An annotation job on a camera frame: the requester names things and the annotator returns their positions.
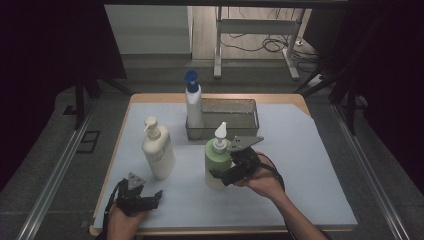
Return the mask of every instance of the cable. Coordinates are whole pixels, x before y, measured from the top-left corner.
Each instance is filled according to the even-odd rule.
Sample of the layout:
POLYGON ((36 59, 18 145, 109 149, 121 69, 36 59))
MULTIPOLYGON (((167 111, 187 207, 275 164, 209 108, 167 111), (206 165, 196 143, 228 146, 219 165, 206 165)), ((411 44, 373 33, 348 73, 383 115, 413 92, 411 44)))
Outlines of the cable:
MULTIPOLYGON (((275 177, 277 178, 278 182, 280 183, 281 187, 283 188, 283 191, 285 192, 286 187, 284 185, 283 177, 278 172, 277 167, 275 166, 274 162, 268 156, 266 156, 263 153, 257 153, 257 155, 265 157, 272 164, 272 167, 271 167, 271 166, 269 166, 265 163, 260 162, 259 166, 267 169, 268 171, 270 171, 272 173, 274 173, 275 177)), ((293 232, 291 231, 290 227, 287 225, 286 220, 284 220, 284 218, 283 218, 283 221, 284 221, 284 225, 286 225, 287 232, 290 234, 290 236, 293 238, 293 240, 297 240, 296 236, 293 234, 293 232)))
POLYGON ((299 69, 302 72, 305 72, 305 73, 313 73, 313 72, 315 72, 315 69, 317 68, 316 66, 315 66, 315 69, 314 70, 308 71, 308 70, 305 70, 302 67, 300 67, 300 64, 302 64, 302 63, 312 63, 312 62, 298 62, 298 63, 296 63, 296 68, 299 69))
MULTIPOLYGON (((295 10, 296 10, 296 9, 293 9, 291 19, 293 19, 293 16, 294 16, 294 12, 295 12, 295 10)), ((281 8, 273 8, 273 9, 272 9, 272 10, 268 13, 267 19, 269 19, 269 18, 270 18, 270 16, 271 16, 272 12, 274 12, 274 11, 276 11, 275 19, 278 19, 278 16, 279 16, 279 14, 280 14, 280 12, 281 12, 281 8)), ((244 14, 241 12, 241 7, 239 7, 239 13, 240 13, 240 15, 241 15, 243 18, 245 18, 244 14)), ((227 16, 228 16, 228 18, 230 18, 230 7, 227 7, 227 16)), ((215 18, 216 18, 216 21, 218 21, 218 17, 217 17, 217 7, 215 7, 215 18)), ((229 35, 232 39, 236 39, 236 38, 239 38, 239 37, 246 36, 246 35, 248 35, 248 34, 231 35, 231 34, 229 33, 228 35, 229 35)), ((284 35, 281 35, 281 37, 282 37, 284 40, 280 40, 280 39, 278 39, 278 38, 271 37, 271 35, 268 35, 268 36, 267 36, 267 37, 266 37, 266 38, 262 41, 262 47, 259 47, 259 48, 256 48, 256 49, 246 49, 246 48, 242 48, 242 47, 239 47, 239 46, 236 46, 236 45, 230 45, 230 44, 224 43, 224 42, 222 41, 222 39, 220 40, 220 42, 221 42, 221 44, 222 44, 222 45, 224 45, 224 46, 226 46, 226 47, 236 48, 236 49, 239 49, 239 50, 242 50, 242 51, 247 51, 247 52, 256 52, 256 51, 260 51, 260 50, 262 50, 262 49, 265 49, 267 52, 271 52, 271 53, 278 53, 278 52, 282 51, 284 48, 286 48, 286 47, 288 47, 288 46, 289 46, 289 43, 288 43, 288 37, 285 37, 284 35)), ((305 60, 305 61, 308 61, 308 62, 317 62, 317 61, 318 61, 318 58, 305 57, 305 56, 302 56, 302 55, 308 55, 308 56, 319 56, 319 54, 305 53, 305 52, 300 52, 300 51, 297 51, 297 50, 294 50, 294 49, 293 49, 293 58, 295 58, 295 59, 301 59, 301 60, 305 60)))
POLYGON ((296 8, 293 8, 292 17, 290 18, 290 20, 293 20, 294 11, 296 11, 296 8))
POLYGON ((107 232, 107 227, 108 227, 108 223, 109 223, 109 211, 110 211, 110 208, 112 207, 112 204, 114 203, 116 191, 123 184, 123 182, 124 182, 124 180, 122 180, 122 181, 120 181, 116 184, 115 188, 112 191, 112 194, 109 197, 109 201, 106 205, 104 216, 103 216, 103 230, 102 230, 102 232, 105 232, 105 233, 107 232))

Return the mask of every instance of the metal frame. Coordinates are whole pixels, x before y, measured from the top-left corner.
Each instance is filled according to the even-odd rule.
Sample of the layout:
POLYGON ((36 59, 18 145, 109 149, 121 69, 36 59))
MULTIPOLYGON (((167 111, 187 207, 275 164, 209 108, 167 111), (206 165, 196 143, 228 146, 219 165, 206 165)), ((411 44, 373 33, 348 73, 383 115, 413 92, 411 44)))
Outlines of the metal frame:
POLYGON ((93 115, 96 106, 96 100, 92 100, 88 106, 86 117, 84 118, 81 127, 74 131, 71 139, 68 142, 65 150, 62 153, 57 165, 52 171, 47 183, 44 185, 43 190, 37 198, 34 206, 31 209, 24 225, 19 232, 16 239, 34 239, 40 228, 41 223, 53 201, 54 196, 62 182, 63 177, 66 174, 69 164, 77 150, 78 144, 80 143, 85 130, 87 129, 88 123, 90 122, 91 116, 93 115))
POLYGON ((340 127, 342 128, 343 133, 353 151, 353 154, 358 160, 365 180, 367 181, 372 193, 374 194, 375 200, 377 201, 381 212, 386 218, 387 224, 389 225, 393 236, 397 240, 409 240, 410 238, 406 232, 405 227, 403 226, 402 219, 400 218, 395 207, 393 206, 393 203, 390 201, 389 197, 381 186, 381 183, 378 180, 378 177, 375 174, 370 162, 368 161, 367 156, 362 150, 361 144, 359 143, 356 136, 349 131, 348 126, 345 124, 345 116, 341 106, 332 105, 332 107, 338 118, 340 127))
POLYGON ((296 21, 292 20, 254 20, 254 19, 222 19, 222 7, 218 7, 218 16, 216 19, 216 47, 213 75, 215 78, 221 78, 221 34, 273 34, 273 35, 291 35, 289 46, 283 49, 284 59, 290 70, 293 80, 299 80, 299 73, 296 65, 293 64, 291 55, 302 25, 302 19, 305 15, 305 9, 302 8, 296 21))

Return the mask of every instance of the wall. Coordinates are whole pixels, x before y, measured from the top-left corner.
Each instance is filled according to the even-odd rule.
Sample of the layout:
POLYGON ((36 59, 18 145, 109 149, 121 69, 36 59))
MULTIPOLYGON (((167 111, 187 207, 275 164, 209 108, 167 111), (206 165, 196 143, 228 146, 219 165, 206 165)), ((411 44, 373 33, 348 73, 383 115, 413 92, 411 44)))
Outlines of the wall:
POLYGON ((121 54, 191 53, 191 6, 105 8, 121 54))

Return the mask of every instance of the pump nozzle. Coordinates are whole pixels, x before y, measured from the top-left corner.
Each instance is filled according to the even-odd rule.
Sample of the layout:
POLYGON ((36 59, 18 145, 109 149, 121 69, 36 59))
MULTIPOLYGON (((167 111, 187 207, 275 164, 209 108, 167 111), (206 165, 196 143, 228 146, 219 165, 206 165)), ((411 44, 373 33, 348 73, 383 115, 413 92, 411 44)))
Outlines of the pump nozzle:
POLYGON ((227 123, 222 122, 221 125, 215 131, 215 140, 213 141, 213 148, 215 152, 222 153, 226 151, 227 141, 227 123))
POLYGON ((199 83, 197 82, 197 72, 190 70, 186 73, 184 81, 187 82, 187 91, 195 93, 199 90, 199 83))
POLYGON ((144 132, 147 131, 147 136, 152 139, 158 139, 160 137, 160 130, 157 128, 158 121, 155 117, 148 117, 144 120, 144 132))

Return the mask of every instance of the gray floor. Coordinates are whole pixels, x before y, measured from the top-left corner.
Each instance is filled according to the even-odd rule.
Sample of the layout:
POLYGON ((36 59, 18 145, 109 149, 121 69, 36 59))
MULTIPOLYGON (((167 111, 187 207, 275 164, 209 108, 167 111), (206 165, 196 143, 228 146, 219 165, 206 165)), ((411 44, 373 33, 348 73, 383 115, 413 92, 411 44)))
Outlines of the gray floor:
MULTIPOLYGON (((119 80, 135 92, 180 92, 188 69, 199 72, 206 93, 290 93, 302 80, 293 82, 281 61, 232 62, 223 65, 223 77, 213 78, 212 61, 150 59, 149 64, 134 57, 124 59, 128 80, 119 80)), ((103 180, 128 106, 129 96, 99 81, 103 94, 87 131, 100 131, 92 154, 76 153, 60 187, 36 232, 35 239, 93 239, 88 233, 103 180)), ((330 232, 333 239, 396 239, 376 201, 366 178, 349 147, 335 111, 327 100, 331 87, 309 98, 307 105, 335 168, 359 225, 352 232, 330 232)), ((74 116, 63 115, 74 105, 74 91, 58 95, 56 111, 22 166, 0 193, 0 239, 15 239, 61 157, 75 124, 74 116)), ((410 239, 423 239, 424 198, 405 172, 369 128, 361 111, 356 112, 357 139, 375 170, 382 187, 395 206, 410 239)), ((286 239, 286 235, 251 235, 247 239, 286 239)), ((165 237, 145 237, 165 239, 165 237)), ((215 239, 213 237, 173 237, 171 239, 215 239)), ((240 239, 240 236, 220 236, 240 239)))

